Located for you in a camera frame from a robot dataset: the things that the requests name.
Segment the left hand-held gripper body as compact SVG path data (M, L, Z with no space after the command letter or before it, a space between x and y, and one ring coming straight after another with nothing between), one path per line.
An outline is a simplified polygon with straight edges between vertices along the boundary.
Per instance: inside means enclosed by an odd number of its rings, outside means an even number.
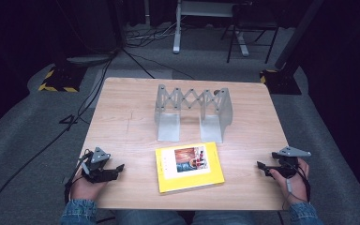
M86 154L87 160L82 163L82 176L90 183L102 183L116 180L119 172L104 170L111 155L96 147L94 152Z

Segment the black folding chair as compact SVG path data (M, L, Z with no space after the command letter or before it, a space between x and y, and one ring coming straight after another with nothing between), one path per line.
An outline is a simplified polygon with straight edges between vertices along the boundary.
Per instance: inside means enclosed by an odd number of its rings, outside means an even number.
M266 31L273 31L274 34L271 42L267 44L269 47L265 57L265 63L267 63L279 29L278 19L269 8L268 4L263 0L241 0L239 3L232 6L231 13L230 24L226 27L221 37L224 38L227 32L231 31L227 63L230 62L233 46L247 46L246 42L243 40L244 32L260 32L254 40L255 45L257 45L257 41Z

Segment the black yellow striped stand base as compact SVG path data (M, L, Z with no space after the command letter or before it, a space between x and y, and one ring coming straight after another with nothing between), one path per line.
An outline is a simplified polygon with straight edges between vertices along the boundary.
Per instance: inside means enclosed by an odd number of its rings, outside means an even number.
M70 92L80 91L86 67L70 66L68 68L52 67L46 74L39 91Z
M280 70L265 69L260 72L260 81L272 95L301 95L293 76L285 75Z

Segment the yellow book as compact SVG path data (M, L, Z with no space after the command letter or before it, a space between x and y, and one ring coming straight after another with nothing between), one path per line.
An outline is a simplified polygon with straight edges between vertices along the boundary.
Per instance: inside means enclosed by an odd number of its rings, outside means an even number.
M225 182L214 142L159 148L156 164L161 194Z

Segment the person's right hand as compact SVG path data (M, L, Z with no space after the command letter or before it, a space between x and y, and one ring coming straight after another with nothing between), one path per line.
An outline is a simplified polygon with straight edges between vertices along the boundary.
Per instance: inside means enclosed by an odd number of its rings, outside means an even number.
M296 174L292 178L284 178L277 170L270 170L273 178L280 186L288 205L308 202L308 194L303 178L308 179L309 166L301 158L298 159L298 166L301 174Z

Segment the person's left hand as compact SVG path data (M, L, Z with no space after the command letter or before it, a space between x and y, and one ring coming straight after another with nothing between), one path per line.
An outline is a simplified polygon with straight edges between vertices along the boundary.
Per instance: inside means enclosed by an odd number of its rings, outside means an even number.
M71 200L95 201L106 185L107 182L90 183L81 175L76 175L70 189L69 197Z

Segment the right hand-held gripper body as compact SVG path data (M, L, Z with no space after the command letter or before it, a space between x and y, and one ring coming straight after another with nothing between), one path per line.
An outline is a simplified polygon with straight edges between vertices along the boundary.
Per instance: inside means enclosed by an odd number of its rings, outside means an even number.
M273 152L272 158L277 159L279 166L265 166L264 173L271 176L270 170L277 170L284 178L291 178L298 171L298 158L310 157L311 153L295 147L286 146L283 149Z

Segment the grey expandable metal book rack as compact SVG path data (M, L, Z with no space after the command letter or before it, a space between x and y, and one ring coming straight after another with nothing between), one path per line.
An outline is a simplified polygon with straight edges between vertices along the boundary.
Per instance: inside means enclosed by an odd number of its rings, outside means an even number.
M184 133L200 135L203 143L222 143L227 126L233 121L233 105L228 88L217 90L194 88L183 92L180 87L157 88L155 123L157 140L179 142Z

